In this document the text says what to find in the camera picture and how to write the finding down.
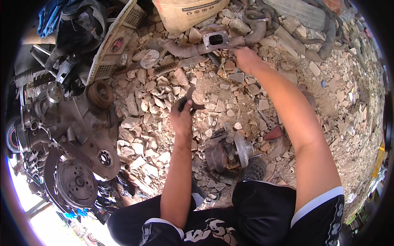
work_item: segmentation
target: tire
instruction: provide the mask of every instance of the tire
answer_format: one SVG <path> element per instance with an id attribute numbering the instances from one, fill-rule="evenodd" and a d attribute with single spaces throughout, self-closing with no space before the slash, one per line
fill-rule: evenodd
<path id="1" fill-rule="evenodd" d="M 14 116 L 12 117 L 6 126 L 6 144 L 9 150 L 13 153 L 19 153 L 20 150 L 18 148 L 18 140 L 15 134 L 14 123 L 20 123 L 20 117 Z"/>
<path id="2" fill-rule="evenodd" d="M 338 241 L 339 246 L 350 246 L 353 240 L 353 232 L 347 224 L 342 224 L 341 231 L 339 233 Z"/>

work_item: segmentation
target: black shorts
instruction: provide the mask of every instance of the black shorts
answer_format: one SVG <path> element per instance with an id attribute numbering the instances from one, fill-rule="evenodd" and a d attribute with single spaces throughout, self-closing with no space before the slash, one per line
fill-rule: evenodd
<path id="1" fill-rule="evenodd" d="M 160 196 L 119 209 L 108 229 L 120 245 L 336 245 L 343 188 L 327 191 L 294 214 L 295 199 L 290 187 L 239 182 L 233 207 L 193 211 L 192 199 L 183 230 L 160 219 Z"/>

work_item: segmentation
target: person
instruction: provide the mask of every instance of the person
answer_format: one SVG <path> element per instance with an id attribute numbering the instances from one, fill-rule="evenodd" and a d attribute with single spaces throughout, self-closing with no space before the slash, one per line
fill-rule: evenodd
<path id="1" fill-rule="evenodd" d="M 168 176 L 160 196 L 113 213 L 108 229 L 120 245 L 337 245 L 343 187 L 315 113 L 303 94 L 248 47 L 233 49 L 238 67 L 267 91 L 296 156 L 297 189 L 263 182 L 265 164 L 251 158 L 232 194 L 233 206 L 194 211 L 191 102 L 175 104 Z"/>

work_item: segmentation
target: dirt ground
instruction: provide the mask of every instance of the dirt ground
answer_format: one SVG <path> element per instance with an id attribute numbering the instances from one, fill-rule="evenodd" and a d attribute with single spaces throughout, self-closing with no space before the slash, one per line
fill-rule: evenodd
<path id="1" fill-rule="evenodd" d="M 146 52 L 144 45 L 150 38 L 173 38 L 165 29 L 162 30 L 160 19 L 150 20 L 156 21 L 140 27 L 138 38 L 127 53 L 129 61 L 138 62 L 142 58 L 142 53 Z M 315 38 L 314 33 L 318 32 L 308 28 L 306 30 L 307 38 Z M 354 20 L 347 22 L 344 30 L 346 35 L 352 31 L 360 32 Z M 181 34 L 175 38 L 181 43 L 187 37 Z M 366 71 L 349 52 L 333 50 L 326 61 L 315 63 L 319 70 L 317 75 L 310 68 L 310 60 L 300 54 L 297 58 L 292 56 L 279 44 L 278 37 L 273 35 L 268 38 L 277 41 L 277 45 L 262 46 L 258 43 L 253 49 L 273 69 L 294 84 L 304 84 L 315 98 L 317 119 L 332 151 L 345 190 L 345 200 L 352 193 L 357 195 L 345 205 L 344 222 L 347 222 L 368 194 L 373 180 L 371 174 L 382 142 L 384 88 L 379 80 L 381 66 L 376 52 L 370 39 L 361 33 Z M 320 46 L 311 44 L 307 48 L 318 50 Z M 186 84 L 176 78 L 175 71 L 158 78 L 152 75 L 152 70 L 144 69 L 108 80 L 115 93 L 116 112 L 122 122 L 120 128 L 123 129 L 119 133 L 118 154 L 122 161 L 130 164 L 129 173 L 135 177 L 137 181 L 134 183 L 139 187 L 133 198 L 125 198 L 125 204 L 134 204 L 161 193 L 174 141 L 174 131 L 168 119 L 169 107 L 183 96 L 180 94 L 186 93 L 188 83 L 196 84 L 193 98 L 197 103 L 214 104 L 214 109 L 200 110 L 193 116 L 193 176 L 201 188 L 211 194 L 199 209 L 231 205 L 232 190 L 238 180 L 237 173 L 209 174 L 205 169 L 206 159 L 203 154 L 204 141 L 212 132 L 222 128 L 224 123 L 229 126 L 230 137 L 234 135 L 234 125 L 238 122 L 247 140 L 257 139 L 253 149 L 255 155 L 262 154 L 260 158 L 267 164 L 265 180 L 278 170 L 285 183 L 296 187 L 294 149 L 267 93 L 251 75 L 246 74 L 241 81 L 229 78 L 234 74 L 239 76 L 241 72 L 232 63 L 234 57 L 229 51 L 220 51 L 220 58 L 220 67 L 216 67 L 207 58 L 198 64 L 181 68 L 187 78 Z M 178 60 L 179 58 L 167 54 L 161 65 Z M 322 81 L 325 81 L 325 87 L 322 86 Z M 284 135 L 279 140 L 262 140 L 269 129 L 260 125 L 261 116 L 256 109 L 258 104 L 255 99 L 268 100 L 268 108 L 263 112 L 268 118 L 268 125 L 279 124 L 283 129 Z M 135 123 L 127 124 L 130 119 Z M 221 182 L 215 183 L 212 175 Z"/>

